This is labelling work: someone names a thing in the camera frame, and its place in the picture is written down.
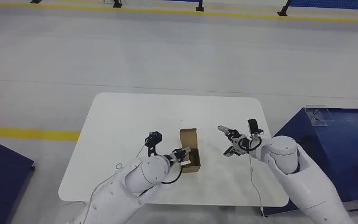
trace black post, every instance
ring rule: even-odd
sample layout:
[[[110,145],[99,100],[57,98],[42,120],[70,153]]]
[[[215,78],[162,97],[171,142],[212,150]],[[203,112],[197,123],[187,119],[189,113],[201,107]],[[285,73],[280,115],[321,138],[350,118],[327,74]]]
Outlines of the black post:
[[[121,8],[122,3],[119,0],[114,0],[113,8]]]
[[[279,14],[279,16],[287,16],[287,9],[289,8],[290,4],[291,4],[292,0],[287,0],[287,3],[284,7],[282,7],[282,10],[280,12],[277,12],[277,14]]]
[[[197,12],[203,12],[204,8],[202,7],[202,0],[199,0],[199,6],[195,9]]]

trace floor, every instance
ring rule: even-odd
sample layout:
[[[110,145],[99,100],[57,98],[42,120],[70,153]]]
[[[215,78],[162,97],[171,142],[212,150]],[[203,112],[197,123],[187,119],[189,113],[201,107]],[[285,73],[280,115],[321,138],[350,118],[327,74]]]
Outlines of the floor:
[[[308,104],[358,107],[357,24],[20,7],[0,7],[0,21],[0,127],[80,131],[100,92],[254,97],[271,134]],[[37,167],[11,223],[79,212],[57,192],[75,142],[0,143]],[[300,212],[156,205],[129,223],[183,221],[311,223]]]

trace yellow stripe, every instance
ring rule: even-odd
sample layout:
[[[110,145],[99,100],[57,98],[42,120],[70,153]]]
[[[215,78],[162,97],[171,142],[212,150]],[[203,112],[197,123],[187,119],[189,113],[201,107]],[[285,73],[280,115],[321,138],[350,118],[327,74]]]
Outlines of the yellow stripe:
[[[38,130],[0,127],[0,137],[3,138],[29,138],[57,141],[77,141],[79,134],[80,132],[71,130]]]
[[[324,18],[324,17],[299,17],[299,16],[277,16],[277,15],[257,15],[241,14],[227,12],[196,12],[181,10],[159,10],[150,8],[111,8],[100,6],[66,6],[56,4],[29,4],[29,3],[0,3],[0,6],[21,6],[36,8],[65,8],[71,10],[100,10],[100,11],[124,11],[124,12],[150,12],[150,13],[170,13],[170,14],[191,14],[204,16],[227,16],[227,17],[244,17],[244,18],[265,18],[274,20],[303,20],[303,21],[330,21],[330,22],[358,22],[358,18]]]

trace cardboard box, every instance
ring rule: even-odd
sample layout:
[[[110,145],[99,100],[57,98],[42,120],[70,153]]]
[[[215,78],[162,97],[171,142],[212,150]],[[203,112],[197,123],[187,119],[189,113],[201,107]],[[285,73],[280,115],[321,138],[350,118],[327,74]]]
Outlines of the cardboard box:
[[[182,148],[190,147],[191,150],[184,158],[184,161],[190,160],[191,163],[183,167],[183,172],[198,172],[200,169],[200,156],[197,148],[196,128],[181,129],[180,142]]]

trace white table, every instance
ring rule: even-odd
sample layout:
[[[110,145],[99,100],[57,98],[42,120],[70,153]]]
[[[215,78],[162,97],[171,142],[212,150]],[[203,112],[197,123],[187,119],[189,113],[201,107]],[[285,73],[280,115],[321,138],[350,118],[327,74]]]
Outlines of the white table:
[[[66,201],[89,201],[95,186],[138,153],[150,131],[163,134],[159,154],[180,148],[181,128],[197,128],[199,172],[162,185],[153,204],[260,206],[250,182],[249,157],[224,157],[230,146],[218,125],[248,134],[255,118],[270,137],[261,104],[253,98],[102,93],[95,97],[59,188]],[[140,156],[147,156],[144,148]],[[252,160],[253,181],[264,206],[281,207],[288,196],[269,167]],[[167,181],[179,172],[174,166]]]

